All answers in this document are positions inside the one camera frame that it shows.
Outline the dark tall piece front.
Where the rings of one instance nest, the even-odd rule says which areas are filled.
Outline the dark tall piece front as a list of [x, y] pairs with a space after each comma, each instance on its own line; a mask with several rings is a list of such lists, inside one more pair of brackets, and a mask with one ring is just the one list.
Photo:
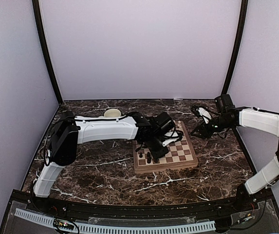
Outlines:
[[151, 154], [150, 152], [147, 152], [147, 164], [150, 164], [151, 163]]

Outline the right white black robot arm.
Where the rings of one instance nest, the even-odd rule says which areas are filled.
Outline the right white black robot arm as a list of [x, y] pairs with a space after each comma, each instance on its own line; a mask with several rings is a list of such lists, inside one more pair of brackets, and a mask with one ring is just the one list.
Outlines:
[[243, 184], [243, 193], [232, 200], [232, 208], [237, 212], [243, 211], [251, 203], [249, 195], [271, 187], [279, 180], [279, 113], [233, 106], [222, 108], [218, 112], [202, 106], [192, 106], [191, 111], [196, 117], [202, 118], [190, 133], [193, 137], [209, 139], [218, 136], [225, 139], [229, 130], [242, 128], [244, 133], [254, 133], [257, 137], [270, 138], [276, 143], [273, 158]]

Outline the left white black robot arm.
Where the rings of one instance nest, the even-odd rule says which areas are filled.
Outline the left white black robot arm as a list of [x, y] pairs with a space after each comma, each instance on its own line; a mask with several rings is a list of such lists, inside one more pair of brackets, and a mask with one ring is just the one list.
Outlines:
[[174, 130], [175, 123], [165, 112], [156, 117], [130, 112], [122, 117], [103, 118], [66, 112], [50, 128], [44, 141], [44, 168], [33, 186], [33, 205], [42, 213], [52, 209], [52, 201], [47, 197], [60, 172], [75, 161], [78, 144], [109, 139], [136, 140], [158, 159], [168, 153], [167, 145], [177, 136]]

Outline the white pieces back row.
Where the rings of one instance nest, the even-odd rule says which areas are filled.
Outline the white pieces back row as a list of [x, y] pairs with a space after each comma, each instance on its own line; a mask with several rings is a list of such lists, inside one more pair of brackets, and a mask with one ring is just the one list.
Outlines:
[[179, 121], [176, 121], [175, 124], [176, 124], [176, 129], [181, 129], [181, 128], [182, 128], [182, 125], [181, 125], [181, 121], [180, 121], [180, 120], [179, 120]]

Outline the wooden chess board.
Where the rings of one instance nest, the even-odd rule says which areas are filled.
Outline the wooden chess board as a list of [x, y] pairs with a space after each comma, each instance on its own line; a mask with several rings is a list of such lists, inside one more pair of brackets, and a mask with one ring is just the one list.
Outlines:
[[[189, 134], [182, 121], [181, 125], [182, 128], [177, 130], [184, 133], [182, 140], [170, 143], [167, 146], [169, 152], [164, 157], [159, 159], [159, 163], [154, 163], [154, 160], [151, 160], [151, 163], [147, 164], [147, 152], [149, 152], [149, 149], [142, 148], [137, 152], [136, 149], [140, 147], [140, 144], [138, 144], [137, 141], [133, 141], [135, 173], [143, 174], [165, 171], [167, 169], [177, 170], [198, 166], [198, 160], [196, 158]], [[140, 152], [143, 153], [143, 158], [139, 158]]]

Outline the white ribbed mug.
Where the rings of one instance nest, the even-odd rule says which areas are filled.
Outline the white ribbed mug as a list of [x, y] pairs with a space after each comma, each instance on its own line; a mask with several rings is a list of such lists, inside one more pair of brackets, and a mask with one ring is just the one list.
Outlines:
[[118, 109], [108, 109], [104, 113], [104, 117], [111, 117], [111, 118], [117, 118], [121, 116], [121, 112]]

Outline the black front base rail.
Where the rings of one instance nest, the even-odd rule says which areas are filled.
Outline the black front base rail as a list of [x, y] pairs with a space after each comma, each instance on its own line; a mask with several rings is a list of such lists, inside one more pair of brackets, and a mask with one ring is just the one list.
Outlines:
[[202, 234], [279, 234], [279, 211], [271, 192], [233, 207], [233, 197], [217, 201], [168, 206], [109, 206], [37, 198], [14, 190], [7, 206], [4, 234], [62, 234], [14, 215], [16, 208], [88, 224], [152, 227], [214, 221], [216, 230]]

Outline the right black frame post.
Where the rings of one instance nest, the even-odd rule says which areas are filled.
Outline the right black frame post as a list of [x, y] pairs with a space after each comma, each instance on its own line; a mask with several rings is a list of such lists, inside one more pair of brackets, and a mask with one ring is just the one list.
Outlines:
[[223, 88], [221, 91], [222, 95], [225, 95], [229, 91], [230, 83], [235, 71], [235, 66], [237, 63], [237, 58], [239, 55], [239, 50], [241, 46], [241, 41], [242, 41], [242, 36], [243, 36], [243, 31], [244, 31], [244, 26], [245, 26], [245, 20], [246, 20], [246, 15], [247, 15], [247, 8], [248, 8], [248, 0], [242, 0], [241, 1], [241, 7], [240, 7], [240, 14], [239, 14], [239, 20], [238, 20], [238, 26], [236, 30], [236, 36], [234, 40], [234, 45], [233, 45], [233, 50], [229, 62], [229, 66], [227, 69], [227, 73], [225, 76]]

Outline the black frame post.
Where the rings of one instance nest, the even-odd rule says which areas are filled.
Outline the black frame post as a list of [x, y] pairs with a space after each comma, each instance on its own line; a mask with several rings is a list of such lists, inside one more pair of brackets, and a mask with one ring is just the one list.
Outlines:
[[44, 26], [42, 22], [42, 17], [41, 17], [41, 10], [40, 10], [40, 1], [39, 0], [32, 0], [32, 5], [33, 5], [33, 12], [34, 12], [34, 17], [35, 17], [35, 22], [36, 22], [36, 27], [37, 27], [37, 33], [38, 33], [38, 38], [44, 58], [44, 62], [46, 65], [46, 69], [49, 75], [49, 79], [55, 94], [55, 97], [57, 99], [57, 102], [59, 105], [63, 103], [63, 99], [61, 96], [60, 89], [57, 84], [57, 79], [54, 73], [53, 69], [53, 64], [50, 58], [50, 53], [45, 37], [45, 32], [44, 32]]
[[241, 7], [240, 7], [240, 14], [239, 14], [239, 20], [238, 20], [238, 26], [236, 30], [236, 36], [234, 40], [234, 45], [233, 45], [233, 50], [229, 62], [229, 66], [227, 69], [227, 73], [225, 76], [223, 88], [221, 91], [222, 95], [225, 95], [229, 91], [230, 83], [235, 71], [235, 66], [237, 63], [237, 58], [239, 55], [239, 50], [241, 46], [241, 41], [242, 41], [242, 36], [243, 36], [243, 31], [244, 31], [244, 26], [245, 26], [245, 20], [246, 20], [246, 15], [247, 15], [247, 8], [248, 8], [248, 0], [242, 0], [241, 1]]

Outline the left black frame post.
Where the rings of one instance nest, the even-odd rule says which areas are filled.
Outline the left black frame post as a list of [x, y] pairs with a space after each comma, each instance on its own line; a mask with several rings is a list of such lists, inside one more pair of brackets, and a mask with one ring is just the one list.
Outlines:
[[53, 69], [53, 64], [50, 58], [50, 53], [45, 37], [45, 32], [44, 32], [44, 26], [42, 22], [42, 17], [41, 17], [41, 10], [40, 10], [40, 1], [39, 0], [32, 0], [32, 5], [33, 5], [33, 12], [34, 12], [34, 17], [35, 17], [35, 22], [36, 22], [36, 27], [37, 27], [37, 33], [38, 33], [38, 38], [44, 58], [44, 62], [46, 65], [46, 69], [49, 75], [49, 79], [55, 94], [55, 97], [57, 99], [57, 102], [59, 105], [63, 103], [63, 99], [61, 96], [60, 89], [57, 84], [57, 79], [54, 73]]

